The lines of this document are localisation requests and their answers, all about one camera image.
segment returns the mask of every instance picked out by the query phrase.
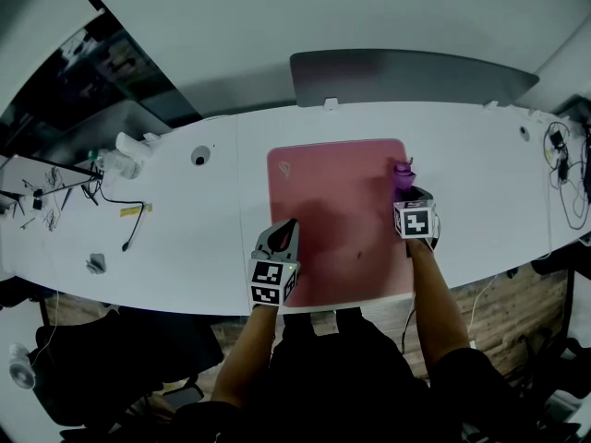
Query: floor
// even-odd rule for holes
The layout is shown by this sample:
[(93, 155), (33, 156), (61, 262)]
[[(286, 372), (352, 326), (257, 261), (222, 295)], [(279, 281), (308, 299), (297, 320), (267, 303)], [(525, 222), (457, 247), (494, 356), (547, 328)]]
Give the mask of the floor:
[[(525, 265), (512, 279), (502, 273), (494, 278), (494, 281), (493, 278), (487, 278), (454, 288), (452, 294), (468, 326), (475, 299), (482, 293), (474, 309), (470, 339), (475, 341), (477, 349), (488, 356), (501, 374), (510, 382), (516, 383), (526, 361), (525, 346), (519, 342), (519, 337), (525, 335), (530, 338), (536, 349), (542, 341), (539, 334), (541, 329), (551, 329), (553, 336), (560, 331), (566, 284), (566, 271), (539, 276), (530, 265)], [(365, 318), (391, 337), (400, 348), (404, 323), (410, 306), (411, 299), (405, 299), (362, 307), (362, 311)], [(88, 323), (104, 317), (109, 308), (91, 300), (60, 294), (57, 323), (59, 325)], [(55, 298), (47, 301), (47, 309), (50, 323), (54, 324)], [(246, 317), (229, 317), (211, 326), (224, 355), (227, 356), (232, 350), (246, 320)], [(332, 311), (313, 314), (312, 322), (318, 335), (337, 332), (336, 318)], [(283, 319), (279, 317), (275, 344), (281, 340), (282, 331)], [(411, 319), (406, 332), (404, 358), (416, 377), (428, 378), (414, 318)], [(218, 365), (199, 375), (198, 385), (205, 392), (206, 399), (211, 395), (220, 367), (221, 365)], [(175, 389), (181, 385), (182, 383), (168, 385), (165, 390)], [(172, 409), (167, 408), (158, 395), (154, 396), (152, 405), (163, 407), (166, 411), (163, 412), (163, 418), (166, 418), (167, 413), (172, 412)]]

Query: white table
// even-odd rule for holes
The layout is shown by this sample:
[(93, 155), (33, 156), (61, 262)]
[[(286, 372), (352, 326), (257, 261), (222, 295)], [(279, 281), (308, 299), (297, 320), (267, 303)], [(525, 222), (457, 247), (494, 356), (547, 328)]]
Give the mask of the white table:
[[(268, 152), (398, 138), (415, 159), (416, 185), (436, 199), (442, 223), (436, 257), (450, 287), (459, 286), (544, 256), (591, 230), (591, 220), (571, 230), (558, 192), (549, 190), (542, 138), (554, 120), (514, 107), (426, 102), (348, 104), (334, 112), (286, 107), (204, 120), (165, 135), (137, 179), (103, 187), (107, 197), (153, 204), (126, 253), (121, 245), (135, 217), (120, 219), (121, 206), (99, 198), (97, 208), (75, 189), (52, 233), (39, 220), (20, 230), (28, 212), (2, 223), (4, 267), (108, 303), (247, 315), (247, 259), (271, 224)], [(582, 139), (569, 143), (578, 157)], [(197, 167), (190, 155), (199, 145), (212, 155)], [(572, 203), (573, 192), (564, 193)], [(105, 274), (88, 273), (90, 253), (105, 254)]]

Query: person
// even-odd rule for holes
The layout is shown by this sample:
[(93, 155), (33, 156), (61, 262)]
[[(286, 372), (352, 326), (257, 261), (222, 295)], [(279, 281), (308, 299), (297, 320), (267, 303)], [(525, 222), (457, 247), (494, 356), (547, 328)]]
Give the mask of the person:
[(259, 305), (217, 377), (211, 401), (178, 410), (173, 441), (461, 441), (467, 422), (494, 441), (534, 441), (535, 419), (488, 358), (470, 347), (430, 247), (407, 241), (416, 326), (430, 387), (359, 308), (318, 337), (309, 315)]

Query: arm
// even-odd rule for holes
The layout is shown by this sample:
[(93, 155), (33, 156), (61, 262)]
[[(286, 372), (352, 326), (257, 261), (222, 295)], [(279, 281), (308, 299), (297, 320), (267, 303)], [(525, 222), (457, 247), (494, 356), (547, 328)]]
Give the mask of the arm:
[(252, 311), (235, 347), (223, 363), (215, 381), (212, 401), (228, 402), (238, 409), (246, 405), (252, 384), (269, 368), (277, 310), (276, 306), (259, 305)]
[(470, 340), (433, 252), (418, 240), (409, 240), (408, 248), (415, 275), (416, 327), (430, 372), (445, 354), (469, 348)]

